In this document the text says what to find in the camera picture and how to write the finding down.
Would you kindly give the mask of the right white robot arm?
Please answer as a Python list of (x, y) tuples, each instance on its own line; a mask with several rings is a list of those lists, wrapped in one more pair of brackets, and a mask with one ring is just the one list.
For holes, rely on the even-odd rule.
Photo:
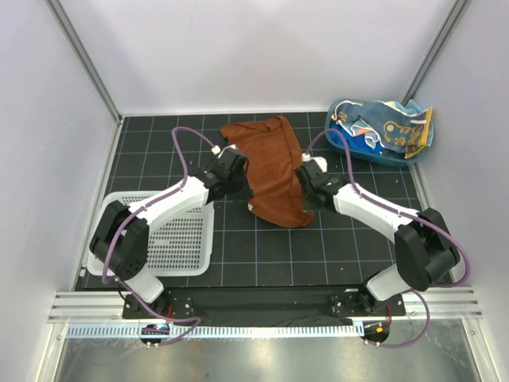
[(368, 192), (345, 177), (327, 173), (315, 160), (295, 170), (304, 207), (349, 216), (385, 236), (395, 249), (395, 263), (365, 280), (358, 291), (359, 308), (368, 315), (408, 290), (426, 291), (460, 262), (443, 216), (403, 208)]

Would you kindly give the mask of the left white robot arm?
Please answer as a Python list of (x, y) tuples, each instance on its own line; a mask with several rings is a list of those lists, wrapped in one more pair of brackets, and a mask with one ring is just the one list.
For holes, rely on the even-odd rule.
[(148, 266), (150, 234), (192, 209), (225, 196), (249, 197), (245, 167), (248, 158), (237, 146), (215, 146), (211, 161), (181, 182), (142, 201), (106, 205), (89, 242), (89, 252), (103, 263), (102, 276), (111, 273), (141, 298), (141, 310), (161, 318), (169, 307), (164, 287)]

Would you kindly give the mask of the brown towel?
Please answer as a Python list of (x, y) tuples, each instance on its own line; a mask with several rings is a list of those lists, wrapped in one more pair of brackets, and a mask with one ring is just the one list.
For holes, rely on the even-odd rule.
[(302, 165), (302, 149), (287, 118), (230, 123), (220, 133), (247, 157), (247, 180), (253, 196), (250, 211), (283, 228), (309, 224), (314, 214), (303, 208), (301, 183), (295, 170)]

